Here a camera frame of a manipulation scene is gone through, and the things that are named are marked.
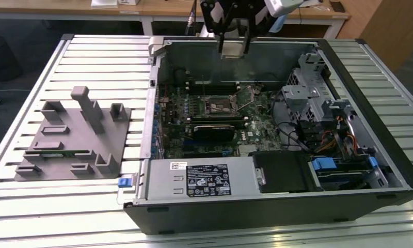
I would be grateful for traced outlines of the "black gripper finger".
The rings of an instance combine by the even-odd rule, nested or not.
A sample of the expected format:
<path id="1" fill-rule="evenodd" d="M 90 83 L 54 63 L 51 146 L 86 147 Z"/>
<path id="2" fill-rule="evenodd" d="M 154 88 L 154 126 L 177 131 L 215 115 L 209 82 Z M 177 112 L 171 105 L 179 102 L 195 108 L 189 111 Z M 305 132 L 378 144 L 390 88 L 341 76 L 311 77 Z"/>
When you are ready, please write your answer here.
<path id="1" fill-rule="evenodd" d="M 203 24 L 218 41 L 218 53 L 222 52 L 223 37 L 233 20 L 234 1 L 199 1 Z"/>
<path id="2" fill-rule="evenodd" d="M 243 37 L 243 54 L 249 51 L 251 40 L 263 36 L 271 26 L 271 15 L 265 1 L 243 1 L 243 19 L 246 19 L 246 31 Z"/>

